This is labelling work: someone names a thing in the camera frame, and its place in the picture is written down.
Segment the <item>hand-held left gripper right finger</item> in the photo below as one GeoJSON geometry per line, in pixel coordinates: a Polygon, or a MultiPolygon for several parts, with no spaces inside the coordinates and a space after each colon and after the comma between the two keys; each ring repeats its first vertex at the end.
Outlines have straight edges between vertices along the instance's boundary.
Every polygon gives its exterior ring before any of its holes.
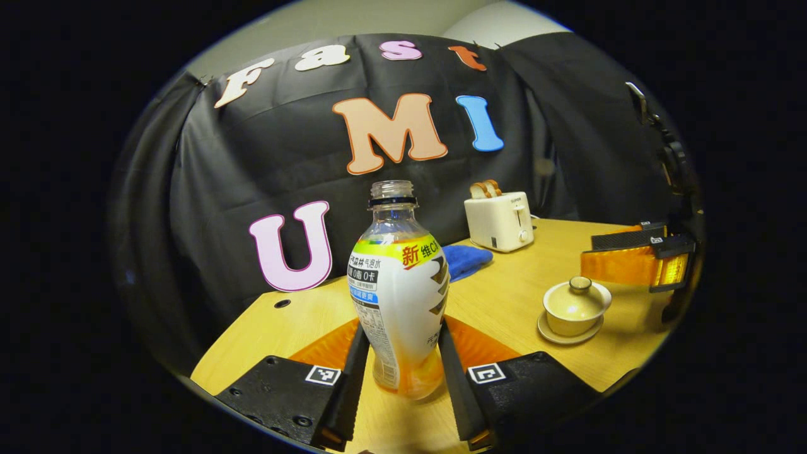
{"type": "Polygon", "coordinates": [[[456,428],[472,450],[534,446],[600,398],[550,354],[519,354],[453,317],[438,344],[456,428]]]}

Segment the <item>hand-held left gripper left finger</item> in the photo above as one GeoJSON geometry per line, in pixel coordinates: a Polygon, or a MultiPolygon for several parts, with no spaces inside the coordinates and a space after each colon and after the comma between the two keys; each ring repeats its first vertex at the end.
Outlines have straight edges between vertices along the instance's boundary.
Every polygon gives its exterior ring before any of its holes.
{"type": "Polygon", "coordinates": [[[314,448],[345,451],[354,439],[369,340],[357,321],[342,328],[346,347],[332,355],[342,359],[342,365],[266,356],[216,398],[281,436],[314,448]]]}

